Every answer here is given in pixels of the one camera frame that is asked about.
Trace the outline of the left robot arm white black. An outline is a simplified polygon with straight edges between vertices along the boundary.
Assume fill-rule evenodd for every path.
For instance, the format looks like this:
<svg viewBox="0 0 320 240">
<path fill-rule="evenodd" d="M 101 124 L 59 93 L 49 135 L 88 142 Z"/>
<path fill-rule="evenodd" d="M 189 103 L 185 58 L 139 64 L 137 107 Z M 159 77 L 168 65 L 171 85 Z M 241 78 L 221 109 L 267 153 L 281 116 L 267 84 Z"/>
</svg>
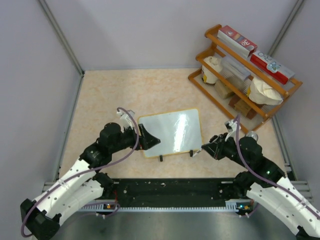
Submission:
<svg viewBox="0 0 320 240">
<path fill-rule="evenodd" d="M 160 143 L 143 124 L 138 124 L 138 130 L 131 126 L 121 128 L 114 122 L 106 124 L 97 140 L 83 151 L 67 173 L 40 196 L 21 203 L 21 235 L 26 238 L 25 229 L 28 229 L 36 239 L 50 240 L 79 209 L 113 194 L 113 180 L 100 170 L 114 164 L 114 153 L 127 148 L 148 150 Z"/>
</svg>

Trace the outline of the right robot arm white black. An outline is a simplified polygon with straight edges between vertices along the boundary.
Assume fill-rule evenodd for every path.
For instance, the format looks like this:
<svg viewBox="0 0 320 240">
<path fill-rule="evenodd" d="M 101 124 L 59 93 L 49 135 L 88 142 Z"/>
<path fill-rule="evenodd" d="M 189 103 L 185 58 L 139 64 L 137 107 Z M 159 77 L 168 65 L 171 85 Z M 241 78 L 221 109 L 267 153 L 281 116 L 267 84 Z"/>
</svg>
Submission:
<svg viewBox="0 0 320 240">
<path fill-rule="evenodd" d="M 246 168 L 233 179 L 233 192 L 248 197 L 280 220 L 298 240 L 320 238 L 320 212 L 298 191 L 285 172 L 262 153 L 251 131 L 236 140 L 226 133 L 201 146 L 212 158 L 229 160 Z"/>
</svg>

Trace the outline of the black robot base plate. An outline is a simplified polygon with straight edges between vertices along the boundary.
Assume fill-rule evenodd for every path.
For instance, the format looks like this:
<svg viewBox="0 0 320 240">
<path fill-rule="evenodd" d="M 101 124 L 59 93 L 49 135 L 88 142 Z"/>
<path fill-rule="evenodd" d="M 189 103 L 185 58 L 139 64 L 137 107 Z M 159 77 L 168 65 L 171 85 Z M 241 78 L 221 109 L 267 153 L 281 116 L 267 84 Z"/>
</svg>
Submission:
<svg viewBox="0 0 320 240">
<path fill-rule="evenodd" d="M 115 178 L 104 197 L 122 208 L 224 207 L 247 198 L 231 178 Z"/>
</svg>

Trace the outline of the white board yellow frame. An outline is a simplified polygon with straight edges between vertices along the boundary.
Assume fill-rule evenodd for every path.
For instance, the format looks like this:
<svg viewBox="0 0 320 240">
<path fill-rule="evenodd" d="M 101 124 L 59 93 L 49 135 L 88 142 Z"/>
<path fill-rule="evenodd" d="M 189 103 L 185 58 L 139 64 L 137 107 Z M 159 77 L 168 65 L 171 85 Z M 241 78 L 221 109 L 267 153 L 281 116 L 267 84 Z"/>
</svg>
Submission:
<svg viewBox="0 0 320 240">
<path fill-rule="evenodd" d="M 138 118 L 146 130 L 160 143 L 143 152 L 145 158 L 157 158 L 199 150 L 203 144 L 198 109 L 145 115 Z"/>
</svg>

